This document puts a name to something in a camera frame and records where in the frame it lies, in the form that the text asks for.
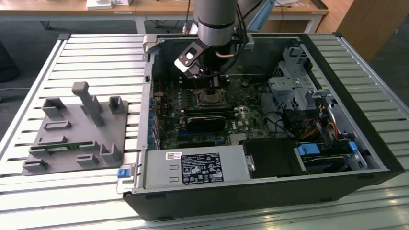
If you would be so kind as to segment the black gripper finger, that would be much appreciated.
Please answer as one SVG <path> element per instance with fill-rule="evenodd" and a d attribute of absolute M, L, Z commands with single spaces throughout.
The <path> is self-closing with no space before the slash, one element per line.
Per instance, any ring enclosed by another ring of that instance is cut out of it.
<path fill-rule="evenodd" d="M 220 80 L 220 75 L 216 77 L 212 77 L 209 79 L 209 87 L 206 89 L 206 94 L 214 94 L 217 89 L 222 87 L 221 85 L 221 80 Z"/>

